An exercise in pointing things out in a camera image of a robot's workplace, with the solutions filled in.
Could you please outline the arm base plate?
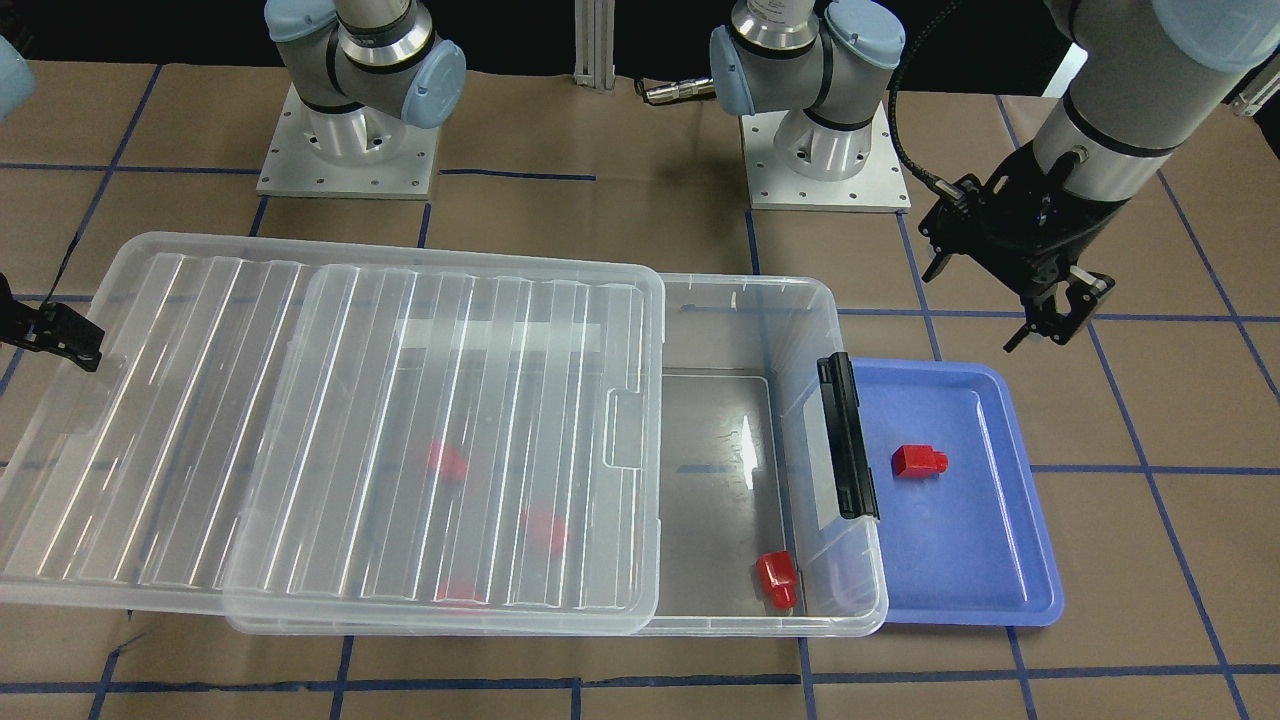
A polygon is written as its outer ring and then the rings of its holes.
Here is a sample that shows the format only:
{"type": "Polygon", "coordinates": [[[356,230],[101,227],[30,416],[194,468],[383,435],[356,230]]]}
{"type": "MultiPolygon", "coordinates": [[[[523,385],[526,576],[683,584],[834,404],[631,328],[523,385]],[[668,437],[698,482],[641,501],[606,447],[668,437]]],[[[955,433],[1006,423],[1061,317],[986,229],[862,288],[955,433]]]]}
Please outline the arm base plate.
{"type": "Polygon", "coordinates": [[[754,210],[904,213],[913,205],[882,102],[854,131],[819,126],[799,110],[741,117],[740,126],[754,210]]]}
{"type": "Polygon", "coordinates": [[[289,87],[256,190],[268,197],[428,200],[440,133],[371,108],[320,113],[289,87]]]}

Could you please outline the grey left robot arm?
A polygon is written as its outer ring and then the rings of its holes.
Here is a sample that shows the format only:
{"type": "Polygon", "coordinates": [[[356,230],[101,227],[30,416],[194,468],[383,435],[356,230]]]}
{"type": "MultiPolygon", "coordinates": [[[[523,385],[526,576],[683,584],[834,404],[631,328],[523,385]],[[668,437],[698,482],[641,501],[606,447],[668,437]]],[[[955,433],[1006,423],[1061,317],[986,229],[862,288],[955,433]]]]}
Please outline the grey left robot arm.
{"type": "Polygon", "coordinates": [[[988,179],[948,181],[906,152],[899,92],[947,3],[914,37],[873,1],[739,1],[709,40],[710,82],[731,115],[782,111],[778,146],[799,174],[841,181],[859,167],[878,108],[901,168],[937,197],[919,224],[933,281],[968,256],[1020,301],[1005,350],[1037,334],[1068,343],[1114,291],[1082,254],[1252,69],[1277,51],[1275,1],[1051,1],[1085,60],[1033,140],[988,179]]]}

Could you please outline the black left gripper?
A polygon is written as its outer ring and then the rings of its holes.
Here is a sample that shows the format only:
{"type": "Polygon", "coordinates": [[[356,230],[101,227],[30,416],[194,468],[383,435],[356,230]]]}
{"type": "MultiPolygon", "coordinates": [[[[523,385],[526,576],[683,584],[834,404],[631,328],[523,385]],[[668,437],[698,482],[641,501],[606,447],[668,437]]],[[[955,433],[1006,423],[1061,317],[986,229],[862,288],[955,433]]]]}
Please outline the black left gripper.
{"type": "Polygon", "coordinates": [[[922,282],[931,283],[963,255],[1011,290],[1025,319],[1005,342],[1006,354],[1044,337],[1066,345],[1115,286],[1112,277],[1078,264],[1116,213],[1115,202],[1068,192],[1066,182],[1084,164],[1085,150],[1075,147],[1042,169],[1027,145],[987,182],[966,174],[931,184],[938,200],[918,227],[932,251],[922,282]]]}

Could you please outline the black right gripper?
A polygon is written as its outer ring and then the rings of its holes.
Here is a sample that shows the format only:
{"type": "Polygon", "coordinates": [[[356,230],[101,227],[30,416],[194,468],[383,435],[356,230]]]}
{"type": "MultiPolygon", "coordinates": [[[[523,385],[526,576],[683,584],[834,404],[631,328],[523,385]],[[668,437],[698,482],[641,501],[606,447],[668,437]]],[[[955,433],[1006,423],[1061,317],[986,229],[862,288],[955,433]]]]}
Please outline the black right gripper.
{"type": "Polygon", "coordinates": [[[93,373],[102,361],[105,331],[65,304],[20,302],[1,275],[1,342],[37,354],[52,354],[93,373]]]}

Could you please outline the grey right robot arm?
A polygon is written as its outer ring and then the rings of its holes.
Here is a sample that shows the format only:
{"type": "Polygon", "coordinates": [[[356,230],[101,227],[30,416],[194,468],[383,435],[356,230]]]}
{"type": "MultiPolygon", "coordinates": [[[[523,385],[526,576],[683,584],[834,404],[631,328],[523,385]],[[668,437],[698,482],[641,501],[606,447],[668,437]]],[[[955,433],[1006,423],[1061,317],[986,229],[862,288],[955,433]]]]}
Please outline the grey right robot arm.
{"type": "MultiPolygon", "coordinates": [[[[435,129],[463,92],[465,55],[438,33],[421,1],[270,1],[265,18],[312,120],[375,113],[393,131],[435,129]]],[[[974,176],[950,182],[911,160],[896,111],[914,53],[896,15],[872,1],[833,1],[823,14],[809,1],[740,1],[710,35],[708,82],[728,114],[782,113],[772,143],[780,169],[829,186],[863,169],[887,91],[899,164],[937,197],[920,225],[936,252],[923,281],[968,255],[1018,292],[1027,319],[1006,345],[1012,351],[1030,333],[1050,332],[1050,286],[1065,272],[1050,238],[1062,215],[1053,195],[1064,173],[1032,145],[984,183],[974,176]]]]}

